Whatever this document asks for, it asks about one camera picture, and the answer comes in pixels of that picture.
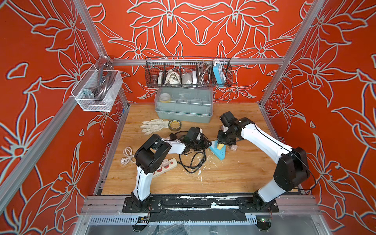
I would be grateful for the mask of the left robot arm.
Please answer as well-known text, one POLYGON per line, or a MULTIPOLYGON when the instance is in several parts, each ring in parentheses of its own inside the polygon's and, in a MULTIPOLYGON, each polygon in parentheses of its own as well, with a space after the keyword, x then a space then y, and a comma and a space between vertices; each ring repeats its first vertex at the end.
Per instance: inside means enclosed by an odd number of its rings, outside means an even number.
POLYGON ((212 142, 201 132, 199 127, 188 131, 170 133, 168 138, 153 134, 135 154, 137 178, 131 199, 138 208, 143 208, 149 201, 151 182, 154 172, 161 166, 168 154, 188 155, 191 152, 203 155, 206 160, 206 149, 212 142))

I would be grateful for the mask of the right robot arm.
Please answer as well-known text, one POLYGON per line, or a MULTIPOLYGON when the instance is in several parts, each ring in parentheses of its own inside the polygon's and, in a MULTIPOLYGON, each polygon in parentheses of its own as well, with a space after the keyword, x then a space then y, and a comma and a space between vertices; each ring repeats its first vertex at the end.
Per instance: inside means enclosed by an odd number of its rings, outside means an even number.
POLYGON ((278 141, 250 119, 237 119, 230 111, 221 115, 220 120, 225 129, 218 131, 218 143, 231 146, 235 145, 237 140, 247 140, 276 163, 273 179, 254 193, 253 204, 256 210, 260 211, 275 198, 310 177, 306 152, 302 148, 293 148, 278 141))

